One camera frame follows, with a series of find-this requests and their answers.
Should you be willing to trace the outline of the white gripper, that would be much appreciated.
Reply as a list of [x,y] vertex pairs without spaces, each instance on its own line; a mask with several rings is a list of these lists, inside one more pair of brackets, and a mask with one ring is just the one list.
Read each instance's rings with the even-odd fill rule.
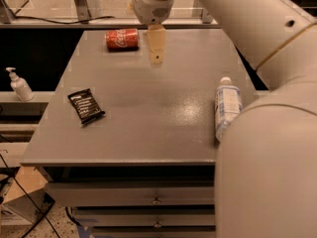
[[165,27],[161,23],[169,17],[173,0],[132,0],[132,2],[138,20],[148,25],[144,37],[150,62],[161,64],[165,51]]

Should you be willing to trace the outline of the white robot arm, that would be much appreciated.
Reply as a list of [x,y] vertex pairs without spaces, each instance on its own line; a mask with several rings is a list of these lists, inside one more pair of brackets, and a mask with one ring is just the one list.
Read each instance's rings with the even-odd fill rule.
[[198,0],[268,92],[226,129],[217,238],[317,238],[316,20],[290,0]]

